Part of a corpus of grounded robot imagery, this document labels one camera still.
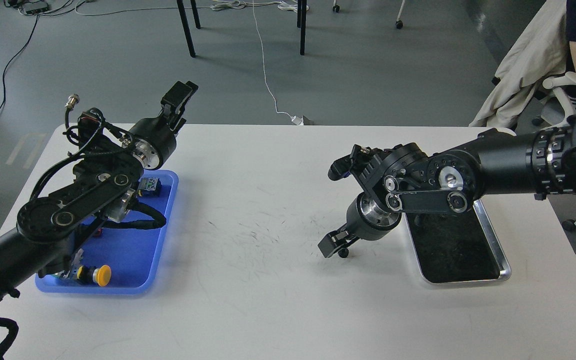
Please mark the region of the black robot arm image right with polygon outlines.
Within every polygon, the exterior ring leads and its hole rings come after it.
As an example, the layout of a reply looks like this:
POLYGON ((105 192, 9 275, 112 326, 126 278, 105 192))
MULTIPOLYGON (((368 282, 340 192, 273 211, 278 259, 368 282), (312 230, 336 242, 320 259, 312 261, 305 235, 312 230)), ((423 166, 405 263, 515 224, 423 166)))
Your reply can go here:
POLYGON ((514 136, 497 129, 427 155, 416 143, 393 148, 354 145, 334 161, 330 180, 353 176, 362 189, 346 223, 318 243, 324 257, 346 257, 359 239, 378 240, 401 214, 461 215, 484 195, 576 194, 576 115, 567 125, 514 136))

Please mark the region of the black robot arm image left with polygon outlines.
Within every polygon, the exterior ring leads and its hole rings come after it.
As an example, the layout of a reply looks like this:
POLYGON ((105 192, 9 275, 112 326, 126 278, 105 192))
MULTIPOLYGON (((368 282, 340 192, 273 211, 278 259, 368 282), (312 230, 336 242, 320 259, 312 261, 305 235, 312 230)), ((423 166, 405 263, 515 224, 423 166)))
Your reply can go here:
MULTIPOLYGON (((160 169, 176 149, 185 107, 198 88, 191 81, 176 82, 163 95, 158 116, 143 118, 130 130, 113 125, 97 108, 70 124, 80 98, 68 97, 64 135, 77 150, 42 174, 14 228, 0 236, 0 301, 18 298, 18 285, 33 275, 70 271, 77 251, 102 228, 166 225, 162 212, 137 199, 137 184, 144 171, 160 169)), ((14 320, 0 317, 0 360, 18 332, 14 320)))

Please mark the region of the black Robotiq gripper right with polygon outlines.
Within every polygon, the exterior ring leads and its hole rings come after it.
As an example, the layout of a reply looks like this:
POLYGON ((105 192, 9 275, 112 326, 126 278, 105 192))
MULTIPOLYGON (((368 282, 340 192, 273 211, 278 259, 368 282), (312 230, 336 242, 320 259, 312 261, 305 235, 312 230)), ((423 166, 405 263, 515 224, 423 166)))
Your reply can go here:
POLYGON ((327 233, 317 244, 325 258, 350 248, 357 240, 376 241, 388 235, 402 220, 402 214, 383 210, 367 194, 359 194, 346 211, 346 223, 327 233))

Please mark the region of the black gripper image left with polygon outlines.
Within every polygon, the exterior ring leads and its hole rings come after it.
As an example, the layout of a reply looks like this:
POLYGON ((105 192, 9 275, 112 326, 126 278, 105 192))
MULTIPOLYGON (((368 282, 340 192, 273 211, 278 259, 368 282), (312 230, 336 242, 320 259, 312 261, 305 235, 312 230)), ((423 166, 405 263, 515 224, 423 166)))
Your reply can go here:
POLYGON ((176 149, 176 135, 186 120, 183 118, 185 106, 199 86, 188 80, 178 80, 160 101, 160 116, 142 118, 129 132, 135 140, 133 157, 137 158, 145 170, 158 170, 176 149))

